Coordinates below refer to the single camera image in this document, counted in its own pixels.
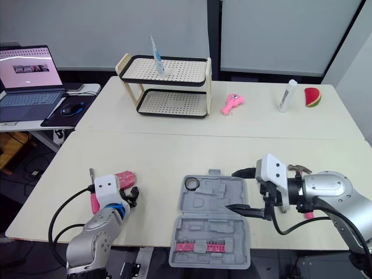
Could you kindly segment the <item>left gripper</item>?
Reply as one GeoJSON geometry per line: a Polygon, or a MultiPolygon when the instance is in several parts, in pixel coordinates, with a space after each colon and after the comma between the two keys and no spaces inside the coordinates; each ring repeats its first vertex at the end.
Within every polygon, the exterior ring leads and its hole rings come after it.
{"type": "Polygon", "coordinates": [[[138,187],[136,186],[131,187],[129,194],[126,194],[124,189],[121,189],[119,193],[123,200],[125,200],[131,208],[137,206],[137,199],[140,194],[138,187]]]}

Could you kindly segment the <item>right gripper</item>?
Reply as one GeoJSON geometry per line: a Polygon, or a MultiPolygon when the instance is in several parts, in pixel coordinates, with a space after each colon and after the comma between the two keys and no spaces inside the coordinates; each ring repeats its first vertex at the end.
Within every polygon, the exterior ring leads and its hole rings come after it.
{"type": "MultiPolygon", "coordinates": [[[[240,169],[231,174],[232,177],[238,178],[255,178],[256,168],[249,167],[240,169]]],[[[271,220],[271,214],[274,207],[282,206],[282,195],[278,187],[271,181],[259,180],[260,194],[263,196],[264,208],[252,208],[244,204],[225,205],[230,211],[244,217],[271,220]]]]}

